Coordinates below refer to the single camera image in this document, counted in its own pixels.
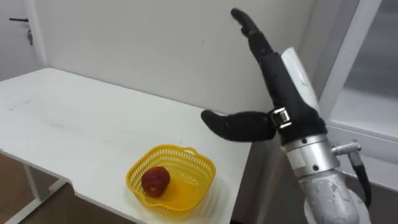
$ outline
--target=door handle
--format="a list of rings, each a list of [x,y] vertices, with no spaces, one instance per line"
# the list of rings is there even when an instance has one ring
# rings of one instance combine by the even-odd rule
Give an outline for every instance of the door handle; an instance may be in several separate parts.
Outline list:
[[[16,22],[29,22],[28,19],[19,19],[19,18],[10,18],[10,21],[16,21]]]
[[[28,19],[20,19],[20,18],[9,18],[10,21],[16,21],[16,22],[29,22]],[[29,40],[30,46],[33,45],[33,35],[32,35],[32,30],[27,31],[27,39]]]

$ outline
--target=metal clasp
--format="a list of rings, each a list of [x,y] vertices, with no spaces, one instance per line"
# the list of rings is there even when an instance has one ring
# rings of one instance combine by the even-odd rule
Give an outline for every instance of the metal clasp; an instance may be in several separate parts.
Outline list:
[[[271,120],[278,129],[283,129],[292,124],[285,108],[279,108],[271,113]]]

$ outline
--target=white table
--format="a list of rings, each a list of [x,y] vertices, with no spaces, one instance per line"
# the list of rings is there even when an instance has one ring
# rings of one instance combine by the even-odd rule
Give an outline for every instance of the white table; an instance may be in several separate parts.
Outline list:
[[[200,119],[202,110],[52,68],[0,82],[0,152],[26,164],[36,197],[9,223],[33,211],[63,180],[78,197],[136,223],[168,223],[142,207],[125,184],[129,168],[165,143],[194,147],[217,168],[206,199],[184,223],[229,223],[250,144],[213,134]],[[50,191],[37,169],[60,179]]]

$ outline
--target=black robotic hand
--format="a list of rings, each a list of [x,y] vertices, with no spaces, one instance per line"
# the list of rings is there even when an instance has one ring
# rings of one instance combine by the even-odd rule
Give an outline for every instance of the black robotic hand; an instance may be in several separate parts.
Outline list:
[[[219,137],[240,142],[269,140],[277,131],[282,145],[305,136],[326,134],[325,123],[304,102],[280,55],[272,50],[257,25],[239,9],[232,9],[231,15],[242,26],[241,32],[260,65],[275,109],[268,113],[247,111],[228,116],[205,110],[201,114],[205,124]]]

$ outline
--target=robotic arm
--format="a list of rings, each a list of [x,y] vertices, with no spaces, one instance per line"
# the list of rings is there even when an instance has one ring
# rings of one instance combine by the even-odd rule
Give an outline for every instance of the robotic arm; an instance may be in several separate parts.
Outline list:
[[[360,145],[330,145],[317,98],[294,49],[279,55],[246,13],[233,9],[231,15],[242,26],[241,32],[261,68],[275,108],[268,113],[246,111],[227,116],[205,110],[202,120],[215,134],[229,141],[265,141],[278,132],[282,149],[317,223],[359,223],[353,199],[335,169],[340,166],[336,156],[347,154],[369,206],[370,183],[358,154]]]

